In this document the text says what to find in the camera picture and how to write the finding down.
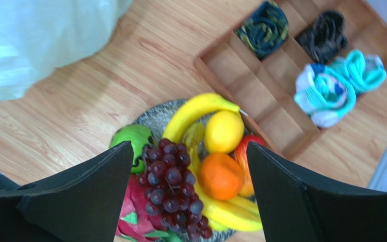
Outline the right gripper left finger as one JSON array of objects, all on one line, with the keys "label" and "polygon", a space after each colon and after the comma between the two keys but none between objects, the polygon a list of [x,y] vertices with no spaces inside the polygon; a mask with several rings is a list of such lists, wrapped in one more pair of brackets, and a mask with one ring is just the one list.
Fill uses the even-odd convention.
[{"label": "right gripper left finger", "polygon": [[113,241],[133,154],[124,141],[23,186],[0,172],[0,241]]}]

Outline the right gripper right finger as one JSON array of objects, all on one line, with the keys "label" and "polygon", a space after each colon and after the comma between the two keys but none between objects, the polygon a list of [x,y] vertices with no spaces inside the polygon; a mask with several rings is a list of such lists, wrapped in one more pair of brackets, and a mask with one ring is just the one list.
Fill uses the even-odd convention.
[{"label": "right gripper right finger", "polygon": [[353,186],[249,142],[266,241],[387,241],[387,193]]}]

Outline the fake yellow banana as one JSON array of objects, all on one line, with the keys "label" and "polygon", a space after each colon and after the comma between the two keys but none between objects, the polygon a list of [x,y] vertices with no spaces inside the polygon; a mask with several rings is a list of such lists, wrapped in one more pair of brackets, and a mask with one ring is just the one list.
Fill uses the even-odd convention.
[{"label": "fake yellow banana", "polygon": [[262,230],[259,210],[254,202],[239,194],[231,200],[217,200],[207,195],[200,185],[199,170],[204,158],[199,158],[198,150],[201,141],[204,145],[207,124],[204,126],[197,120],[206,114],[213,113],[212,115],[214,115],[219,111],[239,113],[240,107],[216,93],[203,93],[194,96],[177,110],[168,123],[163,137],[186,144],[191,156],[189,169],[197,179],[195,190],[205,205],[203,215],[208,218],[212,230]]}]

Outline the fake red dragon fruit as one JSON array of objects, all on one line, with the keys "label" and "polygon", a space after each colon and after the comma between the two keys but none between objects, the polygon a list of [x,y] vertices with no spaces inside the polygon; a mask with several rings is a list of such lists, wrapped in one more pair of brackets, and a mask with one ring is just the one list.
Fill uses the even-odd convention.
[{"label": "fake red dragon fruit", "polygon": [[146,212],[145,192],[146,187],[138,183],[137,176],[130,175],[115,235],[138,242],[181,241],[176,233],[161,224],[161,216]]}]

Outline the fake orange mango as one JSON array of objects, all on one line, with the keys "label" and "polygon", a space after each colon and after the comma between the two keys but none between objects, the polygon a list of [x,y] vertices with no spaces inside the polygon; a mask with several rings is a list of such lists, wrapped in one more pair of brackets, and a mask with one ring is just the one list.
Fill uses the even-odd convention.
[{"label": "fake orange mango", "polygon": [[246,198],[254,195],[254,188],[252,185],[252,180],[251,180],[248,160],[247,160],[247,152],[246,152],[247,146],[250,141],[256,142],[263,146],[266,145],[262,137],[257,135],[246,135],[242,138],[241,142],[234,150],[234,154],[233,154],[234,159],[239,164],[239,166],[241,167],[244,173],[244,185],[238,194]]}]

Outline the fake orange fruit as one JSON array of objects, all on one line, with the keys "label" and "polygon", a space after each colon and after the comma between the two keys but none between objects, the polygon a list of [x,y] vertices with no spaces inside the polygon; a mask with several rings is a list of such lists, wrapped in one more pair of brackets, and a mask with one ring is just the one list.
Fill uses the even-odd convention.
[{"label": "fake orange fruit", "polygon": [[227,201],[244,186],[244,172],[226,153],[213,153],[204,158],[199,170],[200,185],[210,197]]}]

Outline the fake purple grape bunch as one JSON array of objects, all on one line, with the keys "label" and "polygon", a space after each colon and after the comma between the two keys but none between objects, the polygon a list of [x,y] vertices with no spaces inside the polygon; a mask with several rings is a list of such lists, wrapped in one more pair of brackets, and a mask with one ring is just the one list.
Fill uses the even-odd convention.
[{"label": "fake purple grape bunch", "polygon": [[164,228],[186,233],[190,241],[209,239],[213,232],[203,215],[205,207],[196,193],[196,178],[183,143],[163,138],[156,145],[146,145],[142,153],[146,170],[138,178],[146,186],[148,215],[158,217]]}]

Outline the fake green watermelon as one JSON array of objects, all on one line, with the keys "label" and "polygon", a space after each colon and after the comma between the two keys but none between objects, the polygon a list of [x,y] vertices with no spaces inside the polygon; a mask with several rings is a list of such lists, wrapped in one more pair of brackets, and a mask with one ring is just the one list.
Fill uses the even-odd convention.
[{"label": "fake green watermelon", "polygon": [[143,173],[146,169],[142,159],[145,146],[152,144],[152,131],[141,124],[131,124],[119,129],[112,137],[109,148],[112,148],[123,141],[130,141],[133,151],[133,163],[131,174]]}]

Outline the fake yellow lemon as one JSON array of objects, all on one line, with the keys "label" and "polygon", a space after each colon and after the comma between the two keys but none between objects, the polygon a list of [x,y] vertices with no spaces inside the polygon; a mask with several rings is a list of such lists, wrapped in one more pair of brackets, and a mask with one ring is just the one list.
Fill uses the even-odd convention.
[{"label": "fake yellow lemon", "polygon": [[204,147],[209,154],[230,153],[238,146],[244,135],[241,114],[219,111],[207,122]]}]

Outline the translucent yellowish plastic bag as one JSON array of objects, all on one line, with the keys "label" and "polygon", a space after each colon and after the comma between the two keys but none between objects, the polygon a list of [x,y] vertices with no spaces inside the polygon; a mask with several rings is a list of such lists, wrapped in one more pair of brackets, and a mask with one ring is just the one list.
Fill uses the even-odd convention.
[{"label": "translucent yellowish plastic bag", "polygon": [[132,1],[0,1],[0,101],[100,51]]}]

